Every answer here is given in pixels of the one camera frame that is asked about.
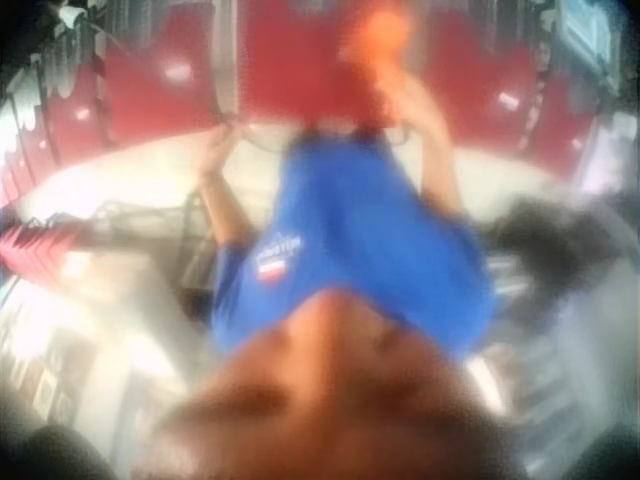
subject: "person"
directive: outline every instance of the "person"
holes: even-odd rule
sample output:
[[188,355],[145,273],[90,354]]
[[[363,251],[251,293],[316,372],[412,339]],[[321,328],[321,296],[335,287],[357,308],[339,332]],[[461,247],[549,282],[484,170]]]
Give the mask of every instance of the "person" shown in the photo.
[[494,299],[446,122],[417,78],[377,88],[424,138],[420,192],[381,140],[309,135],[257,240],[221,175],[239,129],[215,129],[199,178],[229,356],[158,428],[139,478],[508,476],[458,366]]

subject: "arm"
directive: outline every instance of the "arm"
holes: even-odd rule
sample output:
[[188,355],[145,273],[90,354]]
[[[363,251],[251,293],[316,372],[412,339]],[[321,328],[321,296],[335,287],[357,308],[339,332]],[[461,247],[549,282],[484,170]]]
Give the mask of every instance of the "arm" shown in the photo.
[[212,234],[218,245],[250,245],[254,239],[251,223],[222,176],[222,167],[239,138],[236,127],[216,127],[207,152],[198,165],[200,193],[207,207]]
[[446,218],[464,215],[453,166],[453,142],[434,99],[421,81],[410,75],[400,88],[384,82],[378,84],[378,88],[395,115],[423,138],[420,192],[423,202]]

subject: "hand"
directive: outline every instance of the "hand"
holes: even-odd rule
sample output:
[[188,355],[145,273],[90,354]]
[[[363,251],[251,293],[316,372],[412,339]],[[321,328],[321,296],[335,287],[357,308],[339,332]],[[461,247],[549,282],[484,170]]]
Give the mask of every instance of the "hand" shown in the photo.
[[205,154],[197,165],[200,181],[209,181],[220,174],[239,140],[240,129],[236,124],[224,123],[213,128]]
[[444,116],[420,79],[405,74],[402,81],[390,81],[388,76],[380,75],[376,89],[394,120],[404,121],[421,134],[437,140],[448,139]]

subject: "printed logo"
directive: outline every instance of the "printed logo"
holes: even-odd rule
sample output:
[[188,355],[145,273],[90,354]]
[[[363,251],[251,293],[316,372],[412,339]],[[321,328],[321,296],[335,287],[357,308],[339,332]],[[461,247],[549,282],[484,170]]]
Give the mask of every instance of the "printed logo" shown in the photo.
[[272,283],[281,279],[301,248],[299,235],[276,233],[254,257],[258,280]]

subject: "blue t-shirt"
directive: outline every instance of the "blue t-shirt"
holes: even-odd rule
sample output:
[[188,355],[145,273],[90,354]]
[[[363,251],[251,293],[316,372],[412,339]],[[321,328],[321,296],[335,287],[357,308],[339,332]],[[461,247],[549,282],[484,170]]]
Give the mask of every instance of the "blue t-shirt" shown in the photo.
[[218,252],[213,335],[230,352],[327,288],[345,288],[461,358],[494,297],[474,233],[420,201],[388,148],[321,140],[283,163],[274,217]]

